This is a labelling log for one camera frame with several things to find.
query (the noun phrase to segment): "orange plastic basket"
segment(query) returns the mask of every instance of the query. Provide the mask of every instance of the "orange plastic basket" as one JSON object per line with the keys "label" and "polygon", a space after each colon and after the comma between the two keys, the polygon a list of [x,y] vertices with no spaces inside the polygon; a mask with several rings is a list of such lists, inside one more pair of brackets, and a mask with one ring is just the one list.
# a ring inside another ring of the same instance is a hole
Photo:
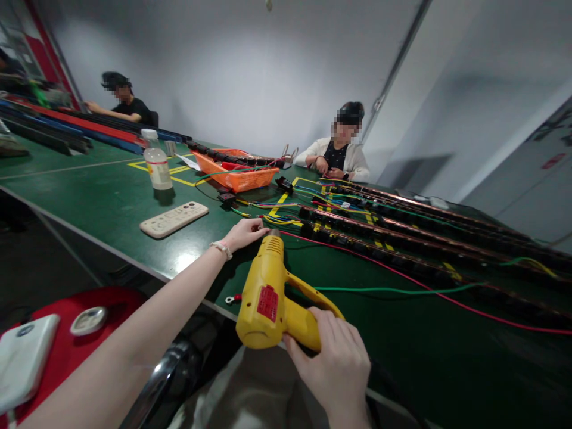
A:
{"label": "orange plastic basket", "polygon": [[[217,149],[218,152],[223,152],[230,156],[247,156],[248,152],[244,152],[238,149]],[[206,174],[225,172],[223,167],[215,163],[211,158],[206,155],[202,155],[198,152],[194,152],[197,158],[198,166]],[[212,178],[219,182],[226,188],[229,188],[235,194],[238,192],[249,191],[251,189],[261,188],[263,186],[268,186],[272,182],[272,178],[279,171],[279,168],[257,170],[253,172],[243,172],[243,173],[227,173],[214,175]]]}

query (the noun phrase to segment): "red stool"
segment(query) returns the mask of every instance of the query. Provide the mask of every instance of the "red stool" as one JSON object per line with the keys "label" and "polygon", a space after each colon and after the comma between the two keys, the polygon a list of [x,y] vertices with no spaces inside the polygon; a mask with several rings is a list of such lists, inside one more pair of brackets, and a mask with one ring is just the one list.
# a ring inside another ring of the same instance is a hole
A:
{"label": "red stool", "polygon": [[[28,417],[119,325],[141,307],[146,299],[138,290],[104,287],[73,295],[36,311],[32,315],[33,319],[57,314],[60,323],[38,392],[15,410],[18,423]],[[108,310],[104,326],[84,337],[73,336],[70,327],[76,317],[85,310],[100,306]],[[6,416],[0,416],[0,428],[7,427]]]}

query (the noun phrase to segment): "bottle cap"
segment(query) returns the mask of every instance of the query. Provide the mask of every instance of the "bottle cap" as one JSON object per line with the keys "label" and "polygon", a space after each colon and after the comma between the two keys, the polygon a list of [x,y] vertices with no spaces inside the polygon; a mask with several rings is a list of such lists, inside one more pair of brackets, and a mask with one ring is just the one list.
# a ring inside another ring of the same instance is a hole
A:
{"label": "bottle cap", "polygon": [[141,130],[141,136],[144,139],[158,139],[159,138],[159,136],[157,135],[157,131],[149,130],[149,129],[142,129]]}

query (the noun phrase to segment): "black hair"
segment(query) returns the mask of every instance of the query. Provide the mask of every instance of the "black hair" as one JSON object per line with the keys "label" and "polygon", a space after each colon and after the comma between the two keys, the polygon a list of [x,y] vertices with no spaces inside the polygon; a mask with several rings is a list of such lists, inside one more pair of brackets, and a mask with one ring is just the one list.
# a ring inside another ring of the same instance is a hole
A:
{"label": "black hair", "polygon": [[101,86],[108,91],[115,91],[118,87],[123,88],[125,86],[128,86],[129,89],[131,89],[132,86],[128,77],[125,77],[116,71],[106,71],[101,75],[101,79],[103,80]]}
{"label": "black hair", "polygon": [[349,101],[338,110],[335,121],[343,125],[359,126],[362,123],[364,115],[365,110],[361,102]]}

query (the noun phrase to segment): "paper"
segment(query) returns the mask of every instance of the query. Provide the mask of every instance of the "paper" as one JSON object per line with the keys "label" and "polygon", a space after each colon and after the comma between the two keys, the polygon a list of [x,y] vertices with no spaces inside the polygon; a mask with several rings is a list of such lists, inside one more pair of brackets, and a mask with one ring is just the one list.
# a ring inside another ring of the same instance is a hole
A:
{"label": "paper", "polygon": [[181,158],[185,162],[185,164],[187,164],[190,168],[195,169],[196,171],[201,170],[201,167],[199,167],[195,161],[191,161],[189,158],[185,158],[184,156],[181,156],[179,154],[175,154],[175,155],[177,155],[179,158]]}

